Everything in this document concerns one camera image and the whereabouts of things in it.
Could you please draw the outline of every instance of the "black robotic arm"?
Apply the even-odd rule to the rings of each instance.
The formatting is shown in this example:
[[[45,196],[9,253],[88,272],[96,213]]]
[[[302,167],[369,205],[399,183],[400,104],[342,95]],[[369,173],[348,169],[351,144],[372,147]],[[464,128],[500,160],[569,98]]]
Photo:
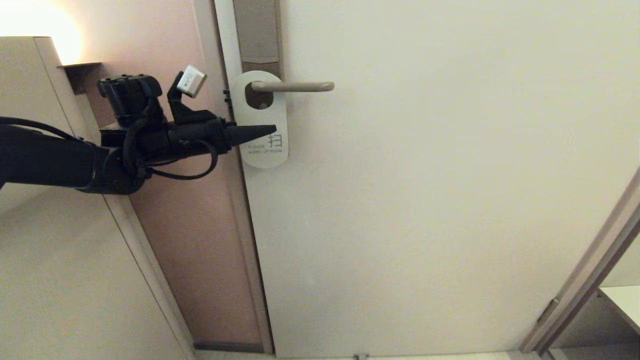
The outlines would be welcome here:
[[[162,90],[152,76],[100,80],[100,94],[109,99],[118,121],[100,130],[100,146],[46,124],[0,117],[0,188],[4,183],[42,184],[127,195],[154,174],[178,180],[203,177],[216,166],[218,155],[276,131],[273,125],[236,126],[208,110],[189,109],[178,89],[182,77],[180,72],[167,94],[173,122],[164,116],[158,101]],[[201,154],[211,155],[202,174],[155,168]]]

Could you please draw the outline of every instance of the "door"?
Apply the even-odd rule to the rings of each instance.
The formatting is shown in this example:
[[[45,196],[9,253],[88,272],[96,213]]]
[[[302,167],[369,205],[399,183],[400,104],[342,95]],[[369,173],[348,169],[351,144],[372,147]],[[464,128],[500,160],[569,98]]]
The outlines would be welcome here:
[[[288,160],[244,164],[276,354],[517,348],[637,165],[639,4],[277,6],[284,79],[335,90],[287,94]]]

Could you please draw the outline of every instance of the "lever handle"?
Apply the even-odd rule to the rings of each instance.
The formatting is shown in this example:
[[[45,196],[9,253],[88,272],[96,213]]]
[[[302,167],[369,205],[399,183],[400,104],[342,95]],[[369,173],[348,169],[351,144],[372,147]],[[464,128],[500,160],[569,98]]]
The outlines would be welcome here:
[[[322,83],[283,83],[276,81],[253,81],[253,91],[260,92],[325,92],[335,88],[333,81]]]

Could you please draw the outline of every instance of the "light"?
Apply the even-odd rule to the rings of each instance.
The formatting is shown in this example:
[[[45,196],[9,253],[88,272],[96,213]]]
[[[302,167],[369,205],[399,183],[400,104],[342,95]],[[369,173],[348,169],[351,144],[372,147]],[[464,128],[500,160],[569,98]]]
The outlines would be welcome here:
[[[78,63],[82,36],[54,1],[0,0],[0,37],[52,37],[62,65]]]

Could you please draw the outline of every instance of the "pink wall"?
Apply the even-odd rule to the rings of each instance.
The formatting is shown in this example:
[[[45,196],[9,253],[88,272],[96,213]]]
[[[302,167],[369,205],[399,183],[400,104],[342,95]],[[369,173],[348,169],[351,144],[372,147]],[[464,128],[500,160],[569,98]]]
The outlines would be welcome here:
[[[193,64],[204,69],[191,1],[187,0],[56,0],[82,33],[80,62],[100,61],[105,75],[153,75],[163,87],[178,71]],[[202,88],[185,103],[228,117],[221,93],[223,69],[209,74],[218,94]],[[96,118],[113,122],[108,103],[89,87]],[[169,112],[166,99],[161,99]],[[200,156],[167,167],[195,174],[208,166]],[[154,177],[131,196],[140,221],[196,342],[260,343],[243,251],[228,189],[229,161],[222,156],[216,170],[196,181]]]

